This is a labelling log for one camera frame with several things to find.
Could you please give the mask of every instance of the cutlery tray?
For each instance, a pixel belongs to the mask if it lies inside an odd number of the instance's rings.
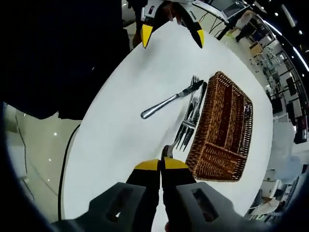
[[[197,132],[186,160],[199,180],[239,181],[250,148],[253,105],[222,72],[209,79]]]

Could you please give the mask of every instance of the silver knife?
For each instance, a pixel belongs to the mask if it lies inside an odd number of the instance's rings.
[[[166,99],[165,101],[145,110],[144,112],[142,112],[140,114],[141,118],[147,119],[151,115],[153,115],[155,112],[160,110],[162,107],[164,107],[167,104],[169,104],[170,102],[172,102],[173,100],[175,100],[177,98],[183,98],[183,97],[189,95],[190,93],[192,93],[193,91],[196,91],[203,84],[203,82],[204,82],[203,80],[196,82],[193,85],[189,86],[188,88],[184,89],[183,91],[176,93],[175,95],[173,95],[169,99]]]

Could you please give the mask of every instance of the knife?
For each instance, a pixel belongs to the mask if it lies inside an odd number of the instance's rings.
[[[194,83],[193,85],[189,86],[188,88],[184,89],[183,91],[176,93],[175,95],[171,96],[169,99],[166,99],[165,101],[143,111],[140,114],[141,118],[147,119],[151,115],[153,115],[155,112],[157,112],[158,110],[160,110],[161,108],[163,108],[164,106],[166,106],[167,104],[172,102],[173,100],[175,100],[177,98],[183,98],[183,97],[189,95],[190,93],[192,93],[193,91],[196,91],[203,84],[203,82],[204,82],[203,80],[198,81],[198,82]]]
[[[207,83],[204,82],[203,86],[202,86],[202,91],[201,91],[201,94],[200,94],[200,97],[199,97],[198,105],[195,108],[194,113],[193,113],[192,121],[189,121],[189,123],[192,124],[193,128],[188,127],[188,133],[185,135],[184,140],[183,140],[183,144],[184,144],[183,151],[187,148],[189,141],[190,141],[190,139],[191,139],[191,137],[194,133],[196,126],[197,126],[197,122],[198,122],[198,119],[199,119],[199,116],[200,116],[199,110],[201,108],[202,101],[203,101],[204,95],[206,93],[206,89],[207,89]]]

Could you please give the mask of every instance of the tabletop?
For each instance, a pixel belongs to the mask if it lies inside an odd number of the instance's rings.
[[[112,73],[89,107],[76,134],[64,177],[66,219],[88,210],[89,202],[117,182],[126,182],[142,161],[159,159],[184,118],[190,97],[175,100],[150,118],[140,114],[189,86],[192,75],[206,82],[217,71],[231,78],[253,103],[253,132],[247,163],[238,182],[207,182],[244,215],[265,175],[272,140],[272,107],[262,86],[225,44],[205,33],[204,48],[190,32],[168,22],[137,46]],[[174,150],[174,158],[186,160]],[[162,192],[153,230],[167,222]]]

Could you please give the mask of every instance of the ceiling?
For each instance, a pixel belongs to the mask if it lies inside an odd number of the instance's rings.
[[[306,25],[305,19],[305,16],[309,15],[308,9],[302,0],[257,0],[256,2],[263,7],[266,13],[256,6],[255,10],[282,33],[282,36],[277,36],[277,39],[284,44],[285,52],[290,57],[294,57],[293,64],[302,78],[307,94],[309,94],[309,72],[293,49],[295,47],[305,62],[309,64],[309,27]],[[293,18],[294,27],[291,26],[282,5]]]

